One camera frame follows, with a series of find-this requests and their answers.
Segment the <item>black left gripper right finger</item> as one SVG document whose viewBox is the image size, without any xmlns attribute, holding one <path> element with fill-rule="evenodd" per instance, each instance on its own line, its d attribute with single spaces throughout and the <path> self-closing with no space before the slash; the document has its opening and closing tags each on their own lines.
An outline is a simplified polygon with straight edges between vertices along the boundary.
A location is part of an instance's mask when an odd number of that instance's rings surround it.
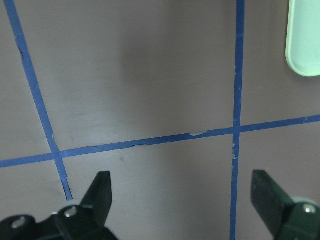
<svg viewBox="0 0 320 240">
<path fill-rule="evenodd" d="M 320 205 L 289 196 L 265 170 L 252 171 L 250 200 L 275 240 L 320 238 Z"/>
</svg>

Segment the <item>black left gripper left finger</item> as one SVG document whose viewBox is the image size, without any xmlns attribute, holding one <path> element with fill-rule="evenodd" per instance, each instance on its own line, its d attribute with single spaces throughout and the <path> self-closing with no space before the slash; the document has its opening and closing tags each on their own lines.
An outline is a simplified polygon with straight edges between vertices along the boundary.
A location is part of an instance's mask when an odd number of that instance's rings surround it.
<svg viewBox="0 0 320 240">
<path fill-rule="evenodd" d="M 116 240 L 105 227 L 112 206 L 109 171 L 97 173 L 80 204 L 73 204 L 36 222 L 31 215 L 14 215 L 0 222 L 2 240 Z"/>
</svg>

